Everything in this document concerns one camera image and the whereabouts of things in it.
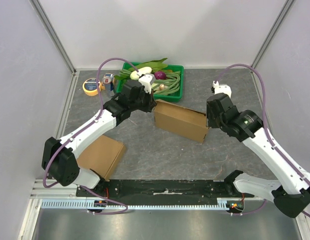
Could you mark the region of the spare cardboard box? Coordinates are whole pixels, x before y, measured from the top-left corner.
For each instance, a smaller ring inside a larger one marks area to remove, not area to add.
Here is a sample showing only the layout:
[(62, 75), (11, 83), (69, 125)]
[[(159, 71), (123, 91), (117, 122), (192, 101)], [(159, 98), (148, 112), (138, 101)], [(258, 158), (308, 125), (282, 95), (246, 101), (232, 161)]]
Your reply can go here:
[(153, 109), (156, 127), (203, 143), (207, 134), (206, 114), (158, 99)]

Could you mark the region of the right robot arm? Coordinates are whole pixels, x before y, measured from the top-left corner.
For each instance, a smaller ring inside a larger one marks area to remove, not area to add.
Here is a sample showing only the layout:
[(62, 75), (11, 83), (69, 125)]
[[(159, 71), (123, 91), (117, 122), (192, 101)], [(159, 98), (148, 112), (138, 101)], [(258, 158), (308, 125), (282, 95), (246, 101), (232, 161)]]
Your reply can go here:
[(252, 150), (276, 176), (266, 180), (235, 170), (225, 178), (224, 191), (230, 197), (251, 194), (275, 204), (287, 217), (295, 218), (310, 204), (310, 173), (298, 165), (263, 127), (253, 111), (239, 112), (225, 93), (206, 101), (207, 125), (221, 129)]

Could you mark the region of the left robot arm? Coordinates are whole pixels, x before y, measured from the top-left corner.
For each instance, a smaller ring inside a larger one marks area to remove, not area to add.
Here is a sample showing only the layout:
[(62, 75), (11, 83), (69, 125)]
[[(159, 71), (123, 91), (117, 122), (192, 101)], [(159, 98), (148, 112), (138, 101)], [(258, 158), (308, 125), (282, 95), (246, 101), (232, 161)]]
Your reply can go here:
[(80, 167), (77, 158), (95, 140), (128, 119), (132, 112), (151, 112), (156, 106), (152, 84), (154, 75), (147, 73), (138, 80), (128, 80), (121, 92), (105, 102), (90, 120), (60, 139), (49, 138), (45, 142), (42, 168), (44, 176), (52, 176), (64, 187), (70, 184), (84, 186), (94, 197), (104, 192), (99, 174)]

